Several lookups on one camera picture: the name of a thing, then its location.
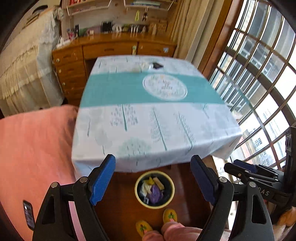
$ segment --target blue gripper pad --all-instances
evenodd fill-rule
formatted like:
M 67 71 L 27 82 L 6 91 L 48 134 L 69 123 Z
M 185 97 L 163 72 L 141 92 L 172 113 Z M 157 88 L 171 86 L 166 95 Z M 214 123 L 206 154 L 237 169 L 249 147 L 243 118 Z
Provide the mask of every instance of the blue gripper pad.
M 210 168 L 206 167 L 198 155 L 194 155 L 191 158 L 190 168 L 205 200 L 214 206 L 217 200 L 218 176 L 214 171 L 211 172 Z
M 236 166 L 239 166 L 241 168 L 247 169 L 251 173 L 257 173 L 257 168 L 256 168 L 255 165 L 252 165 L 252 164 L 249 164 L 247 162 L 240 161 L 240 160 L 234 160 L 233 164 L 236 165 Z
M 92 170 L 89 175 L 90 203 L 94 206 L 101 201 L 115 170 L 116 160 L 108 154 L 102 164 Z

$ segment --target screw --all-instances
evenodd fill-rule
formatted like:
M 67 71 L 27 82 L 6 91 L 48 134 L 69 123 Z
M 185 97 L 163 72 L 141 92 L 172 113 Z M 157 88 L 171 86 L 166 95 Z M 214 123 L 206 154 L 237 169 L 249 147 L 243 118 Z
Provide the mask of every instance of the screw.
M 227 179 L 225 177 L 220 177 L 219 181 L 222 182 L 222 183 L 225 183 L 225 182 L 227 182 Z
M 249 185 L 250 185 L 252 188 L 256 187 L 256 184 L 255 184 L 254 182 L 250 182 Z
M 58 183 L 57 182 L 53 182 L 50 186 L 52 187 L 52 188 L 56 188 L 57 187 L 57 185 L 58 185 Z
M 80 181 L 81 183 L 85 183 L 85 182 L 87 181 L 87 177 L 81 177 L 81 178 L 79 179 L 79 181 Z

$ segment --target person's leg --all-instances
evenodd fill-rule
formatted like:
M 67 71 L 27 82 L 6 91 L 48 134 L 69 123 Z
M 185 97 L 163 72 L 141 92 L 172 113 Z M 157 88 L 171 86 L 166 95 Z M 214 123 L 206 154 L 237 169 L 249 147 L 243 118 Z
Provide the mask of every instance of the person's leg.
M 177 213 L 166 209 L 163 213 L 164 225 L 161 228 L 165 241 L 196 241 L 202 229 L 185 227 L 177 222 Z
M 152 227 L 145 221 L 139 221 L 136 223 L 136 229 L 142 241 L 164 241 L 163 236 L 152 229 Z

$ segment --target window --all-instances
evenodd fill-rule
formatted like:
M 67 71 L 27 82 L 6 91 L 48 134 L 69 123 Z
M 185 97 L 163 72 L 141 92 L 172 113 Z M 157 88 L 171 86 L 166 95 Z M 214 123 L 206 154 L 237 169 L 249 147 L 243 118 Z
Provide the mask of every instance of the window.
M 294 31 L 272 5 L 244 0 L 210 78 L 243 132 L 232 160 L 284 165 L 285 131 L 296 126 L 295 44 Z
M 256 145 L 256 147 L 262 145 L 262 141 L 261 141 L 260 138 L 258 138 L 257 140 L 255 140 L 255 145 Z
M 259 154 L 259 158 L 261 158 L 262 156 L 265 156 L 266 155 L 266 151 L 262 152 Z

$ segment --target purple plastic bag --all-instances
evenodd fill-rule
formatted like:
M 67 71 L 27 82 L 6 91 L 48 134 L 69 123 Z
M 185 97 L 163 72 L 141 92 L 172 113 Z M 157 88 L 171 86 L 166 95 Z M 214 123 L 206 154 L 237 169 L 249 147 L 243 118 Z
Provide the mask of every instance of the purple plastic bag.
M 159 202 L 163 198 L 163 193 L 156 184 L 151 186 L 151 194 L 147 194 L 147 198 L 152 204 Z

